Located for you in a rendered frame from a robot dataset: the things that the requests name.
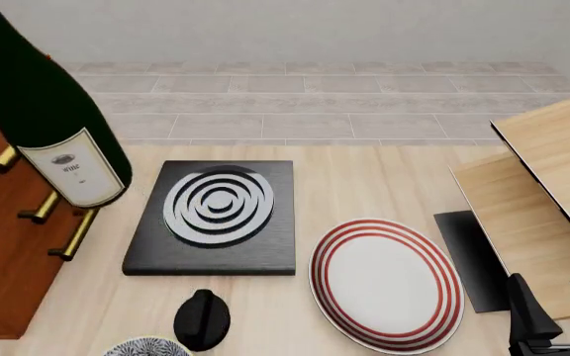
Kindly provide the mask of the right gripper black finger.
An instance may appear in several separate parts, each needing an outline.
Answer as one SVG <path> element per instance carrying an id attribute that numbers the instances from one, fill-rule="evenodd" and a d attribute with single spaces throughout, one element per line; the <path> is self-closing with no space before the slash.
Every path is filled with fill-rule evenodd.
<path id="1" fill-rule="evenodd" d="M 510 275 L 507 291 L 511 312 L 510 343 L 548 343 L 563 333 L 562 328 L 539 304 L 521 274 Z"/>

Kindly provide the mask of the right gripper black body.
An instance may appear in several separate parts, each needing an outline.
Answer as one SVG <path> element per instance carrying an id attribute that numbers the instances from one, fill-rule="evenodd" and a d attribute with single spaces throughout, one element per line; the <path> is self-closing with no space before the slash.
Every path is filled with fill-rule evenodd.
<path id="1" fill-rule="evenodd" d="M 570 356 L 570 343 L 551 343 L 551 340 L 516 340 L 510 337 L 511 356 Z"/>

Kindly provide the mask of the red-brown wooden cabinet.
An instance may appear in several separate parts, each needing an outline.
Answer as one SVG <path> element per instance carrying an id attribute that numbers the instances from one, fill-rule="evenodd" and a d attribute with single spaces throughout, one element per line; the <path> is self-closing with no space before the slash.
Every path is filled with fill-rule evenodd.
<path id="1" fill-rule="evenodd" d="M 0 153 L 8 145 L 0 134 Z M 35 210 L 51 191 L 21 154 L 0 174 L 0 339 L 25 334 L 64 263 L 48 250 L 66 245 L 82 219 L 62 198 L 45 224 L 17 218 L 21 210 Z"/>

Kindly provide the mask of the dark green wine bottle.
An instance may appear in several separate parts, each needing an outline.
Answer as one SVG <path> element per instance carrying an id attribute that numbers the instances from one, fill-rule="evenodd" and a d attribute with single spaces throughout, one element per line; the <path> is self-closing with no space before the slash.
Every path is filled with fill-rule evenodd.
<path id="1" fill-rule="evenodd" d="M 102 112 L 0 13 L 0 133 L 74 207 L 112 204 L 133 171 Z"/>

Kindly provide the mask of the pale wooden slat tray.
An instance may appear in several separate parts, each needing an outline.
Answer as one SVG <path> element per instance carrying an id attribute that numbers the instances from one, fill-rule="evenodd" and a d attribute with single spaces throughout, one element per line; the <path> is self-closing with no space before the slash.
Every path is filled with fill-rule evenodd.
<path id="1" fill-rule="evenodd" d="M 570 99 L 491 127 L 507 152 L 450 173 L 505 272 L 570 319 Z"/>

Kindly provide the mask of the white plate with red rings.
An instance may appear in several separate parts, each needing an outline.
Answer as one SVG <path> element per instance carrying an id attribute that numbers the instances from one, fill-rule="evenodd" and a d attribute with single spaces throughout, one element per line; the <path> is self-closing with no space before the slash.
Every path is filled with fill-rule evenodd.
<path id="1" fill-rule="evenodd" d="M 463 319 L 454 264 L 431 239 L 399 222 L 354 219 L 333 227 L 311 253 L 309 284 L 333 327 L 376 352 L 430 352 Z"/>

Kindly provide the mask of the round black stove knob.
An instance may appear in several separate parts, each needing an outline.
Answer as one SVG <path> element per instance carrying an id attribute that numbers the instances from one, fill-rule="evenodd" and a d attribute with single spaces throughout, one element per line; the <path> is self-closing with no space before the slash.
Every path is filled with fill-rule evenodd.
<path id="1" fill-rule="evenodd" d="M 178 309 L 173 331 L 178 342 L 192 352 L 218 346 L 231 326 L 228 305 L 211 290 L 197 290 Z"/>

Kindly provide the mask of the flat black stove plate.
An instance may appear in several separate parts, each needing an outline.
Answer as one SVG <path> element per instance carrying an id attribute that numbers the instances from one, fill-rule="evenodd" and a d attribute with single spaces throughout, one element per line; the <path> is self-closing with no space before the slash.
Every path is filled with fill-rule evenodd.
<path id="1" fill-rule="evenodd" d="M 122 271 L 295 275 L 293 163 L 163 162 Z"/>

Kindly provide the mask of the patterned bowl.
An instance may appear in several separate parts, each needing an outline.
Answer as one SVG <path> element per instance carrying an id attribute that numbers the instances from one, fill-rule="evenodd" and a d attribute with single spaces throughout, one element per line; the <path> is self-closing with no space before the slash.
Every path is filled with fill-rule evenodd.
<path id="1" fill-rule="evenodd" d="M 136 337 L 108 349 L 103 356 L 194 356 L 177 341 L 164 337 Z"/>

